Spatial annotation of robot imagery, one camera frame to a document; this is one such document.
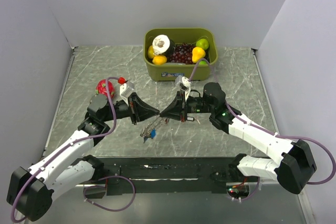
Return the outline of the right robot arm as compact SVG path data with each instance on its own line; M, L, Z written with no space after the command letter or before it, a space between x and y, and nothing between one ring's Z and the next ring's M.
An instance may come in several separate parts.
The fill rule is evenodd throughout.
M209 82L204 85L203 94L199 97L187 96L189 91L185 85L160 116L185 122L192 120L188 116L190 113L208 113L209 121L215 128L266 154L265 158L237 155L229 169L233 180L241 181L245 177L256 176L276 180L293 194L301 193L317 170L308 143L303 140L294 142L270 134L240 111L228 107L226 94L218 83Z

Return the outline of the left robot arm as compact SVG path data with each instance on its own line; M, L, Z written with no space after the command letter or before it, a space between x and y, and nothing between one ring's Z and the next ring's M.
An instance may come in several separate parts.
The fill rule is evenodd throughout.
M103 179L103 164L85 153L114 131L106 122L130 118L133 124L158 115L158 109L143 102L133 92L126 100L112 103L103 94L90 99L85 120L72 136L43 160L29 169L19 167L11 176L7 202L15 212L36 221L62 194L82 182L98 183Z

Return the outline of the round metal key organizer disc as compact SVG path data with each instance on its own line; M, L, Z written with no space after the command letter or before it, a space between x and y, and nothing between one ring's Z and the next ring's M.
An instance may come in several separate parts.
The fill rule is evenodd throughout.
M145 128L142 129L140 136L143 138L143 141L146 142L150 138L150 133L153 129L157 130L162 126L166 125L169 122L169 118L162 118L158 116L152 122L150 122Z

